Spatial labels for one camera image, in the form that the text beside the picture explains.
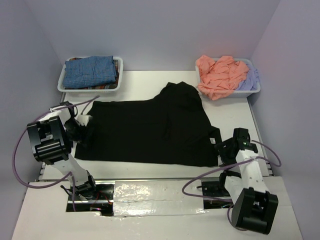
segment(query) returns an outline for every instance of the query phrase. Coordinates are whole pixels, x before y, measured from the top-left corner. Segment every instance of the crumpled clothing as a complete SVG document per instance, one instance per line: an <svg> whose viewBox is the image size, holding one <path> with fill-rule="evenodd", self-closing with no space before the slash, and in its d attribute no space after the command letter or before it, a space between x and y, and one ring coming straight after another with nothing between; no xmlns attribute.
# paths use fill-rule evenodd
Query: crumpled clothing
<svg viewBox="0 0 320 240"><path fill-rule="evenodd" d="M196 65L199 68L201 83L197 88L212 100L232 94L241 81L247 79L249 68L243 61L235 61L232 56L222 56L217 62L202 55Z"/></svg>
<svg viewBox="0 0 320 240"><path fill-rule="evenodd" d="M247 64L249 71L246 74L246 80L239 83L236 91L254 91L258 89L260 82L258 70L251 64Z"/></svg>

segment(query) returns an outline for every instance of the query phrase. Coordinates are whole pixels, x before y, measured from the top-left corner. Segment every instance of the white tabletop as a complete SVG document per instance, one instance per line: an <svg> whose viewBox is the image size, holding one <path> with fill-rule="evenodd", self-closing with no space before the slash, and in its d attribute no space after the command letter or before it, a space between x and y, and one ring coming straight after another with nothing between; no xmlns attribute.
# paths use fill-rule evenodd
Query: white tabletop
<svg viewBox="0 0 320 240"><path fill-rule="evenodd" d="M197 86L196 71L124 71L121 87L116 92L99 94L98 101L135 101L148 100L160 93L168 82L186 82ZM97 94L67 93L64 100L79 103L94 97ZM201 96L202 105L211 125L220 129L222 140L233 136L234 128L249 130L251 139L259 140L254 119L246 98L223 98L212 101L206 96ZM258 145L258 153L264 156ZM79 160L78 163L88 170L95 179L168 179L192 178L208 172L213 168L195 167L171 164L112 162ZM263 176L269 176L266 163L259 162ZM61 178L61 173L51 166L46 166L42 179L56 180Z"/></svg>
<svg viewBox="0 0 320 240"><path fill-rule="evenodd" d="M97 212L66 212L67 195L55 185L26 192L13 240L302 240L296 216L281 177L264 178L279 205L269 235L234 229L226 209L196 215L100 216ZM33 182L46 185L49 182Z"/></svg>

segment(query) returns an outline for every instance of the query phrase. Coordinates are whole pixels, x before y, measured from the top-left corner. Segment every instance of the robotic arm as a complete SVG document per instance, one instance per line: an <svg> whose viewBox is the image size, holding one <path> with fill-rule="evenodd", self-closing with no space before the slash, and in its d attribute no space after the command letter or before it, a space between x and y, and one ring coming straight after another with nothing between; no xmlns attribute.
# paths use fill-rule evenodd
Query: robotic arm
<svg viewBox="0 0 320 240"><path fill-rule="evenodd" d="M46 116L27 125L33 156L63 175L72 172L75 195L92 200L98 194L95 180L71 155L73 142L88 146L93 134L93 129L87 126L91 116L76 116L74 108L62 108L68 105L71 104L63 102L52 107ZM236 228L269 234L278 198L270 194L264 183L258 160L255 159L258 149L251 143L248 130L235 128L233 137L216 144L215 150L225 166L254 159L240 165L240 173L225 170L220 175L219 183L229 192L234 204L231 224ZM71 176L68 180L72 186Z"/></svg>
<svg viewBox="0 0 320 240"><path fill-rule="evenodd" d="M27 125L27 132L34 158L58 169L63 175L72 172L75 180L75 194L87 200L97 195L96 183L90 173L83 169L71 155L73 141L88 145L93 133L87 124L89 115L75 116L74 108L63 108L71 105L63 102L53 107L43 118ZM67 178L73 185L71 176Z"/></svg>
<svg viewBox="0 0 320 240"><path fill-rule="evenodd" d="M233 137L216 145L227 166L254 159L239 166L240 173L225 170L219 182L234 204L231 224L235 228L269 234L278 207L278 197L268 190L256 157L258 149L247 129L235 128Z"/></svg>

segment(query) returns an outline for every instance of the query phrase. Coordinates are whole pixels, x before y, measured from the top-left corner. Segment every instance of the clothing pile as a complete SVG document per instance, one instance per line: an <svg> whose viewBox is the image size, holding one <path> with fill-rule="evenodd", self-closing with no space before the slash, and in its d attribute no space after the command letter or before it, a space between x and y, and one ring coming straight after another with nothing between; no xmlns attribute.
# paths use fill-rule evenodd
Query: clothing pile
<svg viewBox="0 0 320 240"><path fill-rule="evenodd" d="M196 65L201 82L197 88L212 100L225 98L237 91L257 90L259 75L257 69L232 56L222 56L217 62L202 55Z"/></svg>
<svg viewBox="0 0 320 240"><path fill-rule="evenodd" d="M118 61L113 56L75 57L65 61L66 89L115 89L118 80Z"/></svg>
<svg viewBox="0 0 320 240"><path fill-rule="evenodd" d="M168 83L150 100L93 102L91 146L76 146L75 157L89 161L218 165L214 144L220 130L211 126L191 85Z"/></svg>

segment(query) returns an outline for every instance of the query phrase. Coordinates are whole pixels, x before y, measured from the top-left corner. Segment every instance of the black t-shirt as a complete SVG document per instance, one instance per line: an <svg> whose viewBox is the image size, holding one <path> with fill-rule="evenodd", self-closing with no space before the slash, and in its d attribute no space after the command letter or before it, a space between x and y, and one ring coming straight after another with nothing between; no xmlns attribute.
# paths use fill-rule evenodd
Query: black t-shirt
<svg viewBox="0 0 320 240"><path fill-rule="evenodd" d="M159 95L144 101L95 101L88 112L93 127L90 147L77 145L75 157L91 161L218 164L211 126L198 91L185 82L168 83Z"/></svg>

